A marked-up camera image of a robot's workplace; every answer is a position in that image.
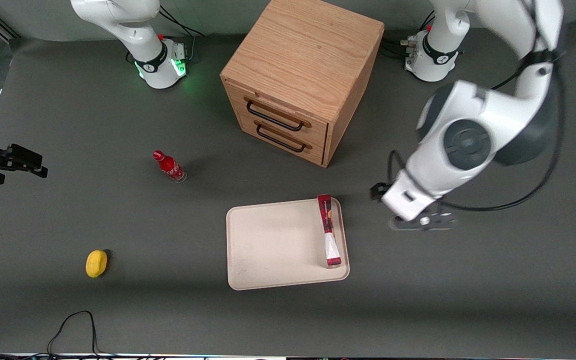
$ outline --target black metal handle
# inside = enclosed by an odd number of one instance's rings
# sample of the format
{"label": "black metal handle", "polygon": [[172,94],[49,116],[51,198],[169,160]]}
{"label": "black metal handle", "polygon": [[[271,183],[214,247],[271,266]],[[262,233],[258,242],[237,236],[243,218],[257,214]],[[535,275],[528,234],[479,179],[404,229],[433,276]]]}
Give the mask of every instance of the black metal handle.
{"label": "black metal handle", "polygon": [[279,121],[279,120],[275,120],[274,118],[268,116],[267,114],[262,114],[261,112],[259,112],[259,111],[257,111],[257,110],[253,110],[253,109],[251,108],[251,106],[252,106],[252,100],[249,100],[248,103],[247,103],[247,105],[246,105],[246,109],[247,109],[247,111],[248,111],[250,114],[252,114],[252,115],[254,115],[254,116],[258,116],[258,117],[260,117],[260,118],[263,119],[263,120],[270,121],[270,123],[273,123],[274,125],[279,125],[279,126],[281,126],[282,128],[284,128],[284,129],[290,130],[291,132],[299,132],[299,130],[302,129],[302,126],[304,126],[304,122],[303,122],[303,121],[299,121],[299,125],[296,126],[296,127],[295,127],[295,126],[286,125],[285,123],[283,123],[283,122],[281,122],[281,121]]}
{"label": "black metal handle", "polygon": [[301,144],[301,148],[296,148],[294,146],[288,145],[287,143],[285,143],[283,141],[279,141],[278,139],[276,139],[274,137],[268,136],[265,133],[260,131],[262,127],[263,126],[260,123],[256,126],[256,133],[259,134],[260,137],[263,137],[264,139],[268,139],[269,141],[272,141],[275,144],[279,144],[288,150],[294,151],[295,153],[301,153],[302,151],[304,151],[304,149],[306,149],[306,144],[304,144],[304,143]]}

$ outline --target drawer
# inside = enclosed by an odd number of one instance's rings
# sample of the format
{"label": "drawer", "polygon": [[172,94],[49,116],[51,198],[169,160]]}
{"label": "drawer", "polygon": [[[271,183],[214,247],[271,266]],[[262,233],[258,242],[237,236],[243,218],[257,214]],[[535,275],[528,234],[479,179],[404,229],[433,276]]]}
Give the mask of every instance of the drawer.
{"label": "drawer", "polygon": [[310,143],[297,138],[294,133],[277,129],[267,122],[256,118],[247,112],[237,113],[237,118],[241,129],[257,139],[277,146],[277,148],[297,155],[297,157],[308,160],[311,163],[322,165],[324,146],[321,143]]}
{"label": "drawer", "polygon": [[291,113],[285,107],[280,107],[260,98],[254,92],[232,84],[228,80],[226,80],[225,84],[228,98],[242,128],[240,117],[247,116],[253,121],[261,123],[264,128],[287,133],[298,141],[306,142],[316,147],[325,147],[328,130],[327,123]]}

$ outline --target wood grain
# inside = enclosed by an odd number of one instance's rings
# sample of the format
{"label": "wood grain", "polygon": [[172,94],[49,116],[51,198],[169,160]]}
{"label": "wood grain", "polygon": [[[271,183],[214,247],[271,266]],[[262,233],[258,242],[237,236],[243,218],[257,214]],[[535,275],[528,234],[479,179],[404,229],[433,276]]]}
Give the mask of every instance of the wood grain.
{"label": "wood grain", "polygon": [[346,128],[350,124],[350,119],[354,116],[355,110],[357,110],[359,102],[364,96],[364,92],[368,86],[368,80],[370,80],[370,75],[373,72],[373,65],[375,64],[375,58],[377,57],[378,51],[379,42],[373,44],[372,52],[363,64],[361,74],[357,78],[348,98],[341,107],[336,123],[331,127],[330,135],[326,142],[326,150],[324,152],[324,167],[327,167],[330,164],[330,160],[332,160],[332,156],[337,150],[337,146],[339,145],[339,142],[341,142],[341,138],[344,136]]}
{"label": "wood grain", "polygon": [[320,0],[272,0],[221,75],[333,123],[383,29]]}
{"label": "wood grain", "polygon": [[[383,23],[327,2],[272,0],[220,73],[242,130],[327,167],[366,91],[383,33]],[[251,114],[249,101],[266,116],[304,126],[290,131]],[[260,137],[256,123],[311,148],[290,151]]]}

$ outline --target white tray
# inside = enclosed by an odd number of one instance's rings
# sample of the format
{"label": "white tray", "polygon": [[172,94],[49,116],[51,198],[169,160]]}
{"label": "white tray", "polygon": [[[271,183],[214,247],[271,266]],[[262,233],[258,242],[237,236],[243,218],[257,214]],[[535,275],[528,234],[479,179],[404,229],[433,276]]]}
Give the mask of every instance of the white tray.
{"label": "white tray", "polygon": [[226,215],[228,284],[234,290],[344,280],[350,273],[341,206],[332,198],[341,265],[329,268],[317,199],[233,207]]}

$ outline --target gray backdrop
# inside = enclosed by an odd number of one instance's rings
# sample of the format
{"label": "gray backdrop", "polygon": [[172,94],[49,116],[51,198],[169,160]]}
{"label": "gray backdrop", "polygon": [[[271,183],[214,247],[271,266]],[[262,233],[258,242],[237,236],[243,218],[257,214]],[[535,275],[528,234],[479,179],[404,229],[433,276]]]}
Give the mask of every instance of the gray backdrop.
{"label": "gray backdrop", "polygon": [[[576,20],[576,0],[561,0],[567,21]],[[432,10],[427,0],[327,0],[386,24],[386,29],[418,27]],[[268,0],[161,0],[181,23],[204,34],[249,32]],[[24,37],[51,41],[114,39],[105,30],[78,18],[70,0],[0,0],[0,16]],[[480,23],[471,16],[474,27]],[[150,22],[156,32],[185,32],[162,16]]]}

